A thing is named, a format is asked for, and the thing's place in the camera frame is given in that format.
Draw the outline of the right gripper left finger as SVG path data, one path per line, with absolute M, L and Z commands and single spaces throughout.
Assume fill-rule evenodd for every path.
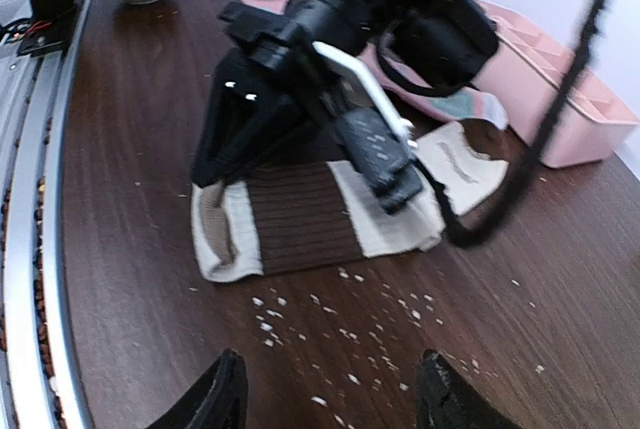
M 225 349 L 148 429 L 245 429 L 247 403 L 245 361 L 236 351 Z

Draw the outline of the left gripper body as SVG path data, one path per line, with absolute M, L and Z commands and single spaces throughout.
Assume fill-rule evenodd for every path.
M 422 190 L 413 149 L 328 68 L 297 20 L 240 2 L 229 3 L 220 17 L 228 36 L 265 80 L 295 98 L 307 118 L 332 127 L 345 156 L 386 213 L 398 212 Z

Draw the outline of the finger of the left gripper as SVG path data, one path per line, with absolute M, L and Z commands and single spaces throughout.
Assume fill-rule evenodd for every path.
M 200 187 L 225 182 L 223 161 L 245 136 L 273 123 L 277 128 L 305 121 L 301 106 L 272 86 L 239 49 L 231 49 L 217 64 L 204 126 L 192 164 L 192 182 Z
M 312 141 L 319 132 L 320 127 L 310 120 L 285 124 L 282 128 L 269 123 L 256 135 L 245 136 L 234 146 L 228 146 L 231 153 L 223 161 L 219 178 L 235 181 L 292 148 Z

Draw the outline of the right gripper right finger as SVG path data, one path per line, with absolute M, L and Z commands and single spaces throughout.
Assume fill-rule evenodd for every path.
M 431 429 L 519 429 L 438 351 L 424 352 L 416 378 L 416 424 Z

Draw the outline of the brown cream striped sock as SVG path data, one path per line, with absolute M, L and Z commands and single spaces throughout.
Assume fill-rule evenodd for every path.
M 426 252 L 442 225 L 427 195 L 394 215 L 345 161 L 260 170 L 194 187 L 191 228 L 201 275 L 214 283 L 365 258 Z

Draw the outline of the beige sock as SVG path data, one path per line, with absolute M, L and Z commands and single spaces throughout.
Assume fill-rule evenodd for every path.
M 445 186 L 459 216 L 491 196 L 507 174 L 506 134 L 487 120 L 452 121 L 421 136 L 417 143 L 419 159 Z

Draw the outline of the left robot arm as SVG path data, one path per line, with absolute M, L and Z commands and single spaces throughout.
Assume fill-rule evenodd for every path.
M 387 213 L 423 184 L 409 131 L 361 53 L 389 47 L 420 77 L 384 65 L 392 81 L 446 97 L 498 49 L 473 0 L 287 0 L 282 13 L 233 1 L 220 17 L 233 47 L 214 72 L 193 183 L 236 181 L 329 125 Z

